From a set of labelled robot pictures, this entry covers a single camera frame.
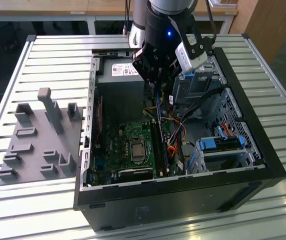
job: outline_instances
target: wooden table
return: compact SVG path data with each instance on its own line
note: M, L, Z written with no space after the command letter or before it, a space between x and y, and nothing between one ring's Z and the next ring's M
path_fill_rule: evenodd
M222 22L220 33L227 34L238 11L215 7L212 13ZM87 21L91 35L96 34L95 21L122 21L124 15L124 0L0 0L0 21ZM198 1L195 19L209 21L205 0Z
M86 21L88 0L0 0L0 22Z
M130 9L130 16L132 15L132 4ZM218 7L212 8L214 21L222 22L219 33L227 34L236 16L238 10L233 7ZM94 21L121 21L125 15L125 1L124 0L88 0L87 14L89 33L96 34ZM195 9L195 19L197 21L209 22L205 0L198 0Z

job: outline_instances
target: white table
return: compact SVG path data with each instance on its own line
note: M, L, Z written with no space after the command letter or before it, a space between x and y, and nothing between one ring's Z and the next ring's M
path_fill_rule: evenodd
M85 115L91 49L111 45L128 47L121 35L39 36L26 42L0 104L0 166L18 102L43 108L37 92L50 87L61 108L77 102ZM215 45L223 47L286 170L286 92L250 40L220 35ZM0 239L286 239L286 179L237 210L97 233L72 209L74 187L74 177L0 186Z

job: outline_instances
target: sticker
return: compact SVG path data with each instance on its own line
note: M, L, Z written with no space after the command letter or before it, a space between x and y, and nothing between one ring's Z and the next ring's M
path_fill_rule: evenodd
M118 63L112 65L112 76L133 76L139 75L131 63Z
M172 95L169 96L169 104L174 104L174 97Z
M183 170L183 163L181 161L178 161L178 167Z
M71 14L85 14L84 11L71 11Z

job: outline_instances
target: robotic arm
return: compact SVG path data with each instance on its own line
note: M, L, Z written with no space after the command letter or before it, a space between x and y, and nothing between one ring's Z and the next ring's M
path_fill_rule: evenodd
M133 0L133 66L157 89L207 60L215 38L202 37L192 12L198 0Z

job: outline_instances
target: cpu socket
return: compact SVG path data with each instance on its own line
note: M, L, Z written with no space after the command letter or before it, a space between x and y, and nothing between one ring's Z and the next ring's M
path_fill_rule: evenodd
M131 161L136 165L146 161L145 140L144 138L132 138L130 140Z

